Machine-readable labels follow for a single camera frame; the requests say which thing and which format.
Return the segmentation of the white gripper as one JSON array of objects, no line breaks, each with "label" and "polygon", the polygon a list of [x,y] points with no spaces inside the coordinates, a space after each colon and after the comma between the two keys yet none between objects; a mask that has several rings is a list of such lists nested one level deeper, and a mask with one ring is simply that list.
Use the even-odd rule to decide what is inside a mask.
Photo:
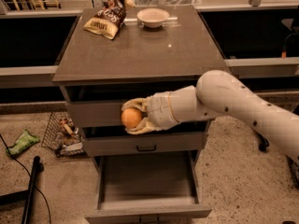
[{"label": "white gripper", "polygon": [[158,132],[179,125],[171,111],[169,91],[155,93],[150,98],[131,99],[122,105],[121,110],[129,108],[135,108],[148,114],[148,117],[143,118],[135,128],[125,129],[129,134]]}]

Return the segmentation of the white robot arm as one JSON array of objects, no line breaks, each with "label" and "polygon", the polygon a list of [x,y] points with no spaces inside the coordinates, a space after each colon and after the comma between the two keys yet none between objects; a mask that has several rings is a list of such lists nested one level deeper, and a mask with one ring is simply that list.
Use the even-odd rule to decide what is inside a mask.
[{"label": "white robot arm", "polygon": [[234,76],[211,70],[194,86],[127,101],[121,122],[129,134],[169,130],[180,123],[220,116],[239,119],[299,161],[299,116],[266,102]]}]

